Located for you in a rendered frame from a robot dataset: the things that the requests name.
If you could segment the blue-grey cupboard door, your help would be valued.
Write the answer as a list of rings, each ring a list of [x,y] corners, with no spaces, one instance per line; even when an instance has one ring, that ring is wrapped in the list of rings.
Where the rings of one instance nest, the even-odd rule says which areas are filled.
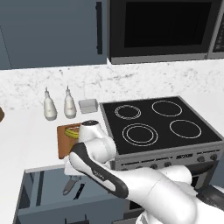
[[[96,2],[102,7],[102,54]],[[107,0],[0,0],[0,70],[106,62]]]

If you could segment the white bottle with spout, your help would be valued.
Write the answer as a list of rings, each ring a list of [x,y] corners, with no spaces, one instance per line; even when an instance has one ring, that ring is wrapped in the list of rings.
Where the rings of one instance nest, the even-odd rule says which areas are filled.
[[[66,98],[64,101],[64,114],[66,118],[73,119],[76,117],[76,107],[74,104],[74,98],[71,96],[69,87],[66,88]]]
[[[57,109],[55,108],[53,99],[51,98],[48,89],[45,90],[44,100],[44,116],[48,121],[54,121],[57,118]]]

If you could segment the grey peeler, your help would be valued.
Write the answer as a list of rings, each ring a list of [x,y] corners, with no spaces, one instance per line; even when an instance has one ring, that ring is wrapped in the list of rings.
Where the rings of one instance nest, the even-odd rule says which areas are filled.
[[[70,179],[68,180],[68,182],[66,183],[66,186],[64,187],[64,190],[63,190],[63,195],[66,196],[68,195],[71,190],[73,189],[74,185],[79,181],[81,180],[81,176],[77,176],[77,177],[73,177],[71,176]]]

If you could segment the yellow-green cucumber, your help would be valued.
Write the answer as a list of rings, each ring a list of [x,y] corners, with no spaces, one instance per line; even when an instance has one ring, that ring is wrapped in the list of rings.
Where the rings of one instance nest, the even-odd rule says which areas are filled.
[[[67,137],[71,137],[71,138],[74,138],[74,139],[79,138],[79,133],[77,131],[74,131],[73,129],[65,129],[64,134]]]

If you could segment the small grey box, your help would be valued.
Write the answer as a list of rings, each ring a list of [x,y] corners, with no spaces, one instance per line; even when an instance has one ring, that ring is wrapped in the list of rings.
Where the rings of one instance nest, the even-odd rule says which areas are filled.
[[[80,100],[79,106],[82,114],[94,113],[98,111],[98,102],[96,99]]]

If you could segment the black stove with hob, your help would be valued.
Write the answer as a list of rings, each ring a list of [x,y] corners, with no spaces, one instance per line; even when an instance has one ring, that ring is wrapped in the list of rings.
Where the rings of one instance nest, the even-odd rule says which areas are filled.
[[[219,163],[224,154],[224,136],[179,96],[104,102],[100,107],[116,145],[114,170],[214,162],[213,154]],[[200,156],[205,162],[197,161]],[[215,169],[192,175],[192,186],[208,185]]]

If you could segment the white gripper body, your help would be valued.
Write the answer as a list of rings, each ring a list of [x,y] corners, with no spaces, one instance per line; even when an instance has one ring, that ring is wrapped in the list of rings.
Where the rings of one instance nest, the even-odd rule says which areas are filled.
[[[65,156],[63,158],[63,161],[64,161],[64,164],[65,164],[65,169],[64,169],[64,173],[67,175],[67,176],[83,176],[83,173],[79,172],[79,171],[76,171],[70,161],[69,161],[69,156]]]

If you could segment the brown wooden cutting board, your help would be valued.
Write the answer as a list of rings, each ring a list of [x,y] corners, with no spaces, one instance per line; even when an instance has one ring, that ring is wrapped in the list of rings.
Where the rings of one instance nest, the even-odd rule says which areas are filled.
[[[78,132],[80,126],[81,125],[79,123],[74,123],[57,127],[59,159],[63,159],[65,156],[67,156],[70,153],[70,150],[73,147],[73,145],[78,142],[77,139],[73,139],[69,136],[66,136],[64,133],[65,129],[71,128],[75,132]]]

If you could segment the black knife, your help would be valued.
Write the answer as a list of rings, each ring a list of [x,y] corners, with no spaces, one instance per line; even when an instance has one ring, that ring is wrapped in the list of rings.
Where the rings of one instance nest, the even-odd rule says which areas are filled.
[[[85,184],[86,184],[86,183],[81,183],[81,184],[80,184],[80,188],[78,189],[77,193],[75,194],[75,196],[74,196],[74,198],[73,198],[74,200],[77,200],[77,199],[80,197],[81,192],[82,192],[82,190],[83,190]]]

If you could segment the blue-grey open drawer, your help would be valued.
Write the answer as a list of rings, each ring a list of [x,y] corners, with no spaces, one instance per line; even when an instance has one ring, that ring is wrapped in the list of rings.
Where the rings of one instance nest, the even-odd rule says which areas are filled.
[[[81,176],[64,196],[69,176],[62,169],[26,173],[19,195],[15,224],[112,224],[123,218],[126,200]],[[81,183],[80,197],[74,199]]]

